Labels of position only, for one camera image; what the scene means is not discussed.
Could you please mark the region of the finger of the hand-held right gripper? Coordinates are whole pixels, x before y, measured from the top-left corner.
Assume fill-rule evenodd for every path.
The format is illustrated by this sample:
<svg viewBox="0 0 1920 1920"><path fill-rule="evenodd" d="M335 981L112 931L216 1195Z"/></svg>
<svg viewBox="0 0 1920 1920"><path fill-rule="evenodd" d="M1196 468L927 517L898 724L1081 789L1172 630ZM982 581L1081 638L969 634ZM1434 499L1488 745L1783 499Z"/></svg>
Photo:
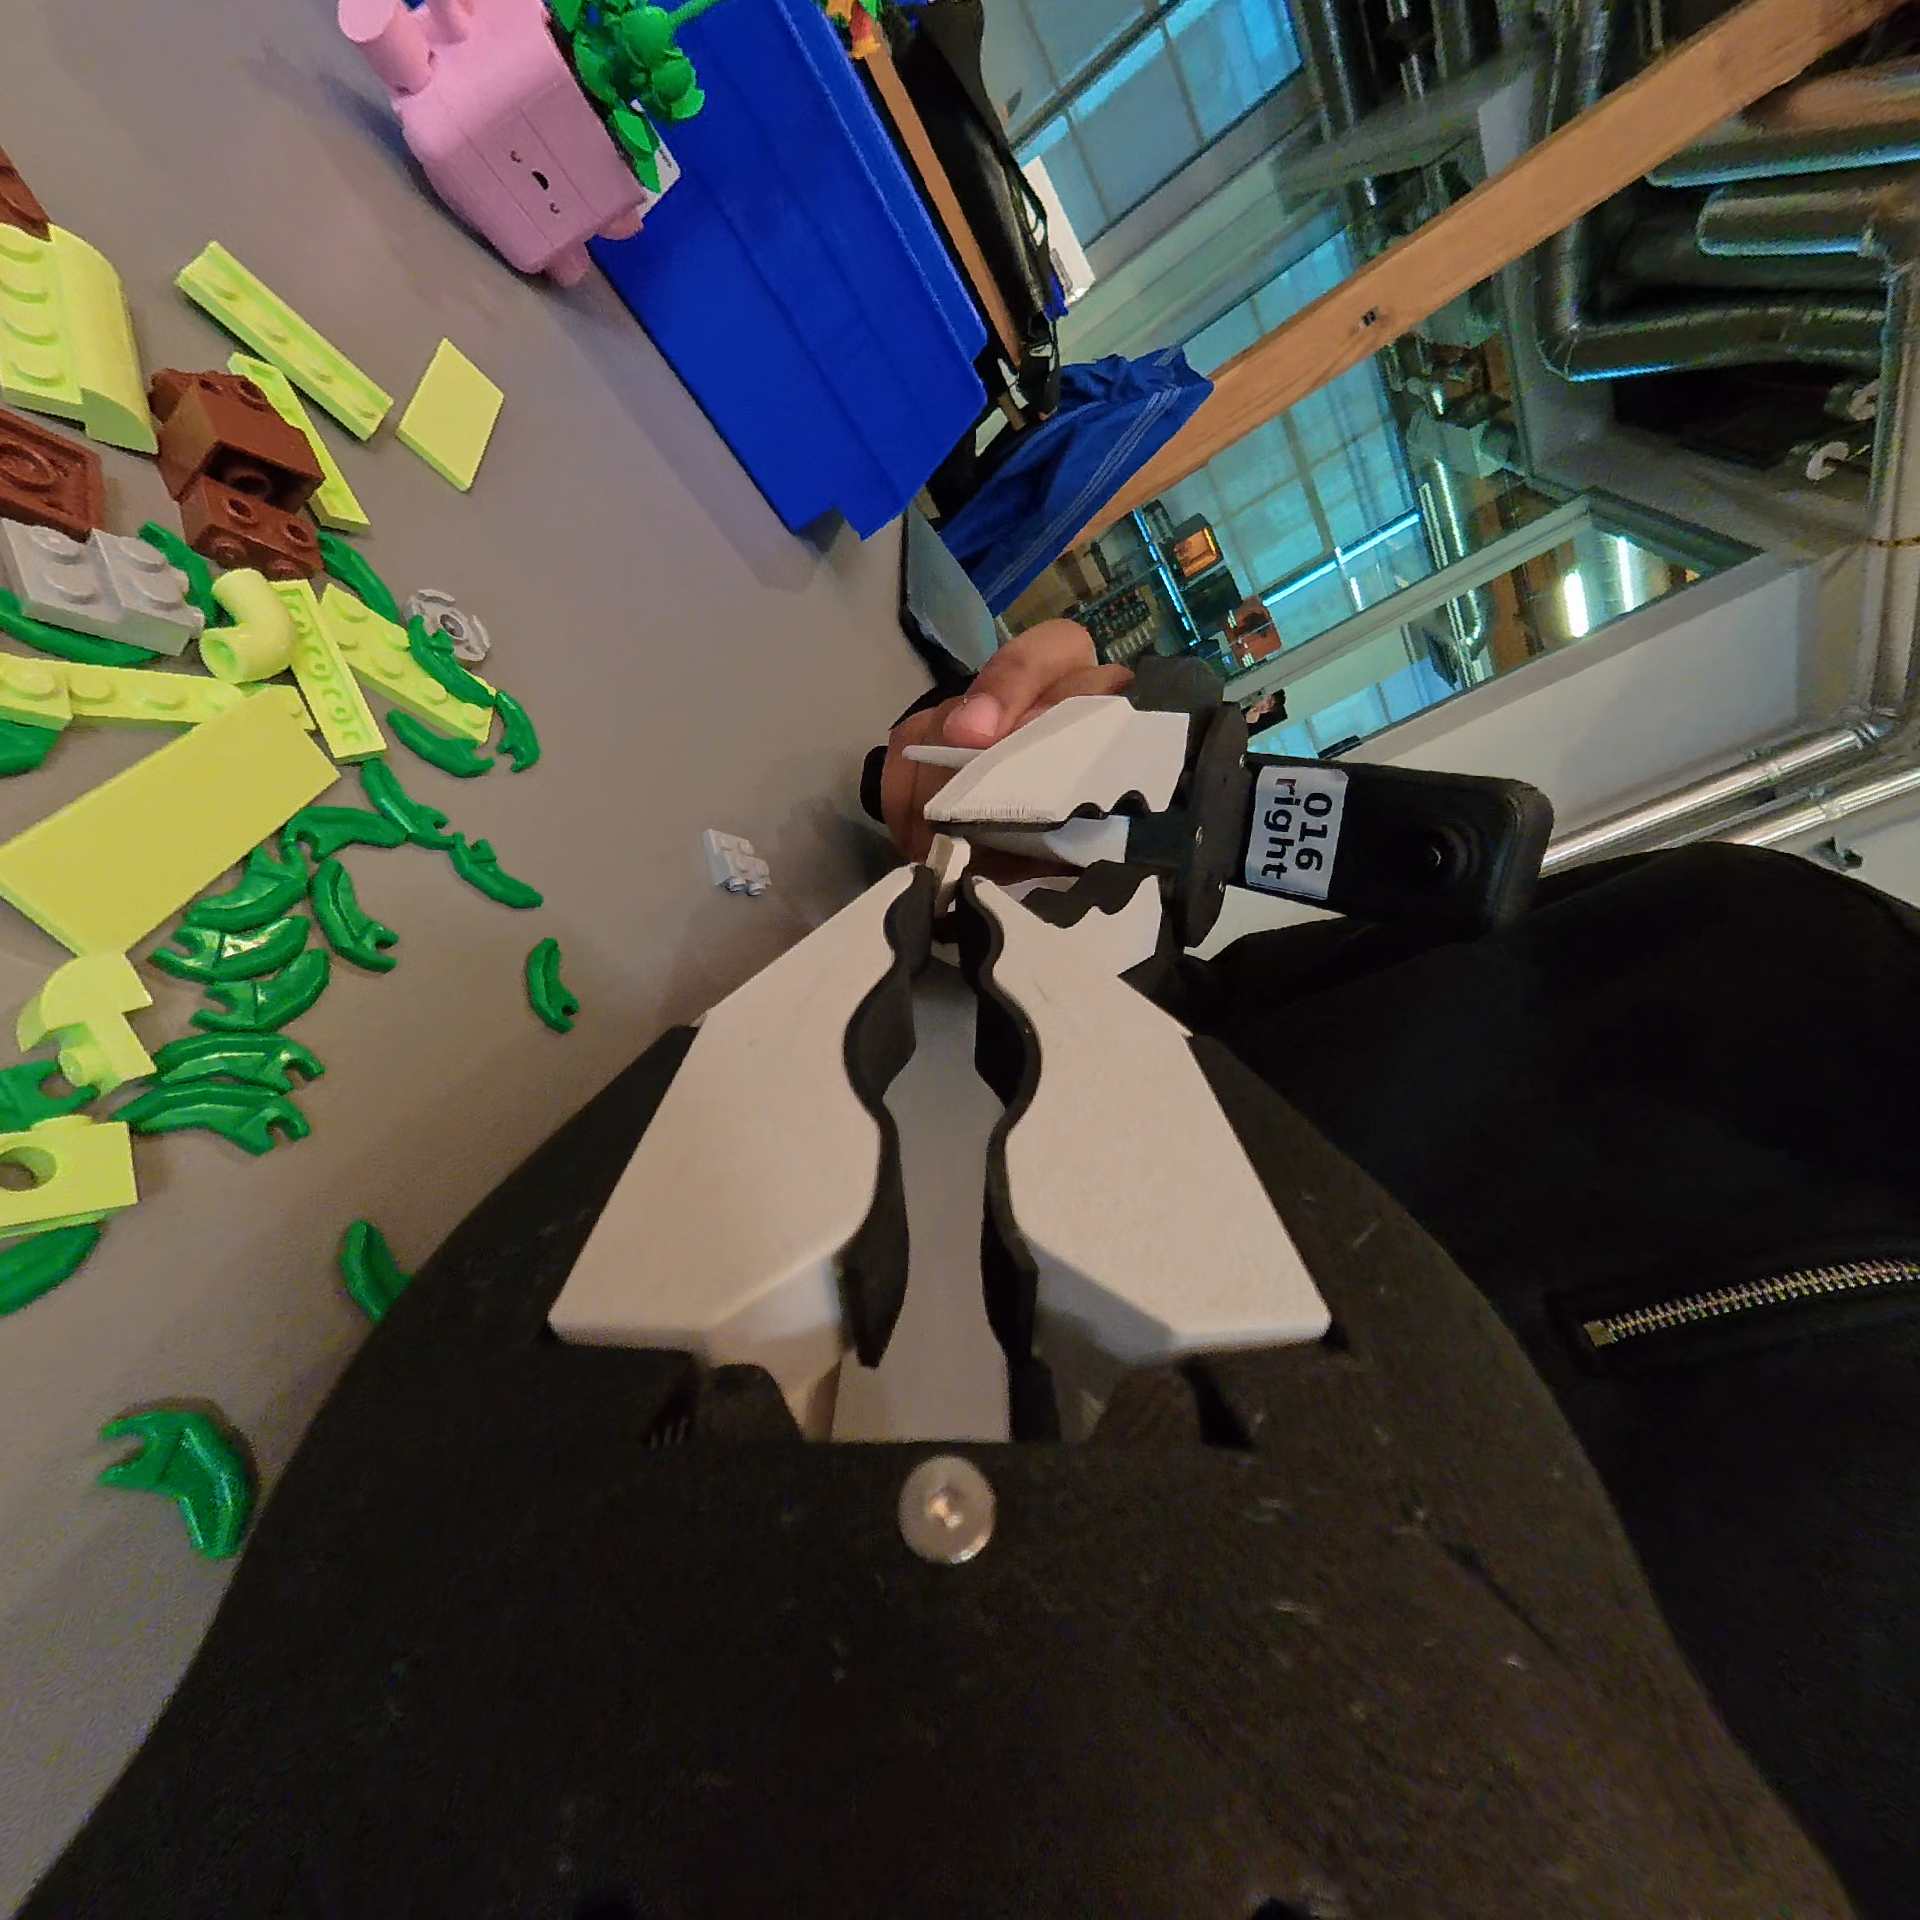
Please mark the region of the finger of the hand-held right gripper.
<svg viewBox="0 0 1920 1920"><path fill-rule="evenodd" d="M1162 876L1149 867L1098 863L1073 877L1037 877L1030 912L1058 927L1062 947L1091 974L1135 988L1168 988L1178 971L1178 922Z"/></svg>
<svg viewBox="0 0 1920 1920"><path fill-rule="evenodd" d="M1123 863L1135 821L1172 803L1187 763L1187 711L1073 696L958 766L925 822L1048 864Z"/></svg>

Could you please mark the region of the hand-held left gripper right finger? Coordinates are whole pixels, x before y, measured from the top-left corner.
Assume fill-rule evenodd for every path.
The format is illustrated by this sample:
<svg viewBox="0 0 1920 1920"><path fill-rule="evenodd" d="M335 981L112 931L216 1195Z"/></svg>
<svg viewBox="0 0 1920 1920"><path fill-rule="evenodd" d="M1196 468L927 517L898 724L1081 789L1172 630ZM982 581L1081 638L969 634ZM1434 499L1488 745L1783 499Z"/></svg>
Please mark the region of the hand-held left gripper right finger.
<svg viewBox="0 0 1920 1920"><path fill-rule="evenodd" d="M986 877L958 903L986 1143L981 1279L1015 1439L1087 1439L1147 1368L1333 1329L1183 1021Z"/></svg>

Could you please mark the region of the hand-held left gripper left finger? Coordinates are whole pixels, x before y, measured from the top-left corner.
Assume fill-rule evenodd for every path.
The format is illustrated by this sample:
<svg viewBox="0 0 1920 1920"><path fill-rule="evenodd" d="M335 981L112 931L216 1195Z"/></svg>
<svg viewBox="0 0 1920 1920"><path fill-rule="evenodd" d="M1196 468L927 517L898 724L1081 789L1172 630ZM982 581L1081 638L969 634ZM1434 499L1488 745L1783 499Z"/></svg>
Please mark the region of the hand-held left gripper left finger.
<svg viewBox="0 0 1920 1920"><path fill-rule="evenodd" d="M898 1122L937 877L902 867L694 1035L550 1327L769 1371L830 1437L842 1357L875 1368L908 1286Z"/></svg>

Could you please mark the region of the pile of small toy bricks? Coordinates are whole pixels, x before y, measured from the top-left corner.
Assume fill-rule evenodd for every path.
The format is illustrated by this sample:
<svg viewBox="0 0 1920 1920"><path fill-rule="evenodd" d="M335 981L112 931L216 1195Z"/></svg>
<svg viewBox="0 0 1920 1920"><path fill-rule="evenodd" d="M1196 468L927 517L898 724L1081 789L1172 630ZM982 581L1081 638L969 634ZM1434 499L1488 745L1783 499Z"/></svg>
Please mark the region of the pile of small toy bricks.
<svg viewBox="0 0 1920 1920"><path fill-rule="evenodd" d="M58 945L4 1062L4 1317L76 1279L143 1139L248 1156L310 1133L294 1025L400 931L353 849L414 846L511 912L541 890L393 766L541 756L472 667L481 624L400 604L306 405L374 442L393 398L226 245L177 274L241 348L143 369L125 281L4 159L4 777L76 732L162 740L4 835L4 909Z"/></svg>

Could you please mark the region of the person's right hand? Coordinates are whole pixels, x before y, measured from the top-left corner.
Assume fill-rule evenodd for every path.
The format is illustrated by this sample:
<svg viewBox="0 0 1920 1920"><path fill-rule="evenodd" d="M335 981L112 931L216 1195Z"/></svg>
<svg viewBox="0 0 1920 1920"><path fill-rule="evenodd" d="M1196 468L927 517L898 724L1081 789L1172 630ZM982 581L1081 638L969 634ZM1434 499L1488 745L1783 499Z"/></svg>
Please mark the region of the person's right hand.
<svg viewBox="0 0 1920 1920"><path fill-rule="evenodd" d="M925 805L950 779L955 766L913 761L914 748L986 750L1013 732L1031 724L1043 711L1076 696L1123 696L1135 669L1098 659L1091 634L1069 619L1043 619L1006 640L993 659L955 692L933 688L919 708L908 708L889 732L875 779L863 779L863 797L875 803L902 858L919 863L932 849Z"/></svg>

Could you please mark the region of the blue cloth with white stripes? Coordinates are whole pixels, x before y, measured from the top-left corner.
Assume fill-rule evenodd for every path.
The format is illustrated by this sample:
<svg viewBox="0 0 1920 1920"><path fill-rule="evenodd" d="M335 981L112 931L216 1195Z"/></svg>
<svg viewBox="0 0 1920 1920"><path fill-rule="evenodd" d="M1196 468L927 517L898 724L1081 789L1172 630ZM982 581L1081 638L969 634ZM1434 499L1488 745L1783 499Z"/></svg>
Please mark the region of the blue cloth with white stripes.
<svg viewBox="0 0 1920 1920"><path fill-rule="evenodd" d="M1212 380L1178 347L1064 366L1058 408L989 455L940 521L986 607L1006 615L1210 396Z"/></svg>

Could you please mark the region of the white ceiling pipes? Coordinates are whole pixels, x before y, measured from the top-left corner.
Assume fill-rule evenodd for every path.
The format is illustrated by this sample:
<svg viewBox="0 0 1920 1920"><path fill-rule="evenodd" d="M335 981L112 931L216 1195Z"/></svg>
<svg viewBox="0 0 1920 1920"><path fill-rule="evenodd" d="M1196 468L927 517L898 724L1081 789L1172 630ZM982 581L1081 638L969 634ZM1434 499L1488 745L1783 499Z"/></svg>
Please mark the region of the white ceiling pipes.
<svg viewBox="0 0 1920 1920"><path fill-rule="evenodd" d="M1813 789L1833 779L1838 772L1853 772L1918 740L1918 711L1875 711L1853 718L1830 732L1805 732L1800 737L1774 740L1740 761L1682 779L1678 787L1656 793L1582 830L1558 830L1549 853L1546 871L1558 876L1595 858L1617 858L1635 846L1670 841L1675 833L1697 827L1705 815L1718 815L1738 803L1774 803L1792 793Z"/></svg>

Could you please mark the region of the blue ribbed storage bin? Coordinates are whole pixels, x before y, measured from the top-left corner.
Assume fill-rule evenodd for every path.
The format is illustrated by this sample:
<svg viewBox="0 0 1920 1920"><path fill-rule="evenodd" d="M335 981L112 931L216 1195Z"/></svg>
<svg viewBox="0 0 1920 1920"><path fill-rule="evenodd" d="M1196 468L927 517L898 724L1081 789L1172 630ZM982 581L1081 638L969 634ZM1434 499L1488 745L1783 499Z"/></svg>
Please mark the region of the blue ribbed storage bin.
<svg viewBox="0 0 1920 1920"><path fill-rule="evenodd" d="M589 248L781 521L868 538L982 416L986 323L814 3L723 3L684 47L679 179Z"/></svg>

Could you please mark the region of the black bag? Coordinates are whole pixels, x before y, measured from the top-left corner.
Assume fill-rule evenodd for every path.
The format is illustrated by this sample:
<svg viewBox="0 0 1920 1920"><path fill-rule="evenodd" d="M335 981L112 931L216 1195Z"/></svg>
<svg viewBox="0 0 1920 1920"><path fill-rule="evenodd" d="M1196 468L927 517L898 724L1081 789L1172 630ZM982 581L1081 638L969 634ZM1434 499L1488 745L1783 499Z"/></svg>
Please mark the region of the black bag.
<svg viewBox="0 0 1920 1920"><path fill-rule="evenodd" d="M1020 390L1030 412L1044 421L1062 402L1064 302L1051 270L1044 207L986 88L982 37L982 3L904 3L904 26L889 29L904 91L1008 307Z"/></svg>

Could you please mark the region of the wooden ceiling beam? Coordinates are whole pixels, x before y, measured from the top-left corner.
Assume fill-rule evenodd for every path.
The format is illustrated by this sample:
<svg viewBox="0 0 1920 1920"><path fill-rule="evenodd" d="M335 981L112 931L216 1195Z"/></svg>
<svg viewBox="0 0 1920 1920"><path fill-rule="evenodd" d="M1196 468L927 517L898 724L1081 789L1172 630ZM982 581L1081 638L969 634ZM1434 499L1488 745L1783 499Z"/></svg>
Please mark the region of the wooden ceiling beam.
<svg viewBox="0 0 1920 1920"><path fill-rule="evenodd" d="M1062 544L1098 538L1887 13L1895 3L1740 3L1688 37L1214 369L1183 430L1130 484L1102 491Z"/></svg>

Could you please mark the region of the pink toy brick figure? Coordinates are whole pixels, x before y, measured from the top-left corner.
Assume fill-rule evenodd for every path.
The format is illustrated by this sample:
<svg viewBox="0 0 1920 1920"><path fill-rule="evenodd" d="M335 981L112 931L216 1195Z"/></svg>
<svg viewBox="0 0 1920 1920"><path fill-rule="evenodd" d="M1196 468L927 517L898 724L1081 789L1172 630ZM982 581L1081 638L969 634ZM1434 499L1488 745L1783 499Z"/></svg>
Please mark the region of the pink toy brick figure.
<svg viewBox="0 0 1920 1920"><path fill-rule="evenodd" d="M580 284L675 187L706 107L679 37L710 3L341 3L425 176L503 261Z"/></svg>

